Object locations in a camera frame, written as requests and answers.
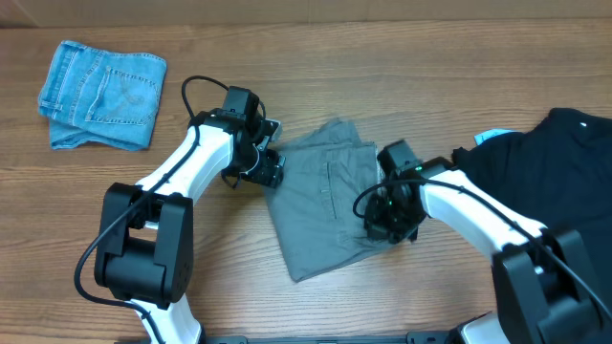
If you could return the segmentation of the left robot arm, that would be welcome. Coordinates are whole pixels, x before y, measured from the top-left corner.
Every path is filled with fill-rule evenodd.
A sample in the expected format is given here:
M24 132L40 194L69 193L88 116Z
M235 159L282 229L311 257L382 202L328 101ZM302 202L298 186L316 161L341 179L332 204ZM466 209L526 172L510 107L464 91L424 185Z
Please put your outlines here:
M186 139L157 170L135 185L107 190L95 280L137 313L151 342L205 342L186 298L194 206L216 177L230 187L278 187L285 159L268 145L280 132L256 94L230 86L221 107L190 120Z

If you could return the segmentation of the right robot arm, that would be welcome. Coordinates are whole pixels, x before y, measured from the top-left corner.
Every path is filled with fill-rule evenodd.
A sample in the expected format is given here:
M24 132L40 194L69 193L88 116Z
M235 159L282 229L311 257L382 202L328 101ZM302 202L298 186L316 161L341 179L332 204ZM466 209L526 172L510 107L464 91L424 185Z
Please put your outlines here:
M419 160L398 140L377 156L384 179L359 195L369 238L414 241L420 223L437 219L492 266L496 310L425 343L580 343L611 327L611 311L579 233L549 228L497 201L442 158Z

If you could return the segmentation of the grey cotton shorts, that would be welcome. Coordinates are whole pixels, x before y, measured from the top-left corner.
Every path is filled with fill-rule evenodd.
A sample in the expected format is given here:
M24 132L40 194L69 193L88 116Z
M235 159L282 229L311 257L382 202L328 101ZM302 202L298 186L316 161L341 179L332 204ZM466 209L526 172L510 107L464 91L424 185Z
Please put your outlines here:
M286 158L283 181L264 193L294 282L392 248L368 238L353 213L361 192L381 181L378 148L361 140L354 122L333 119L278 150Z

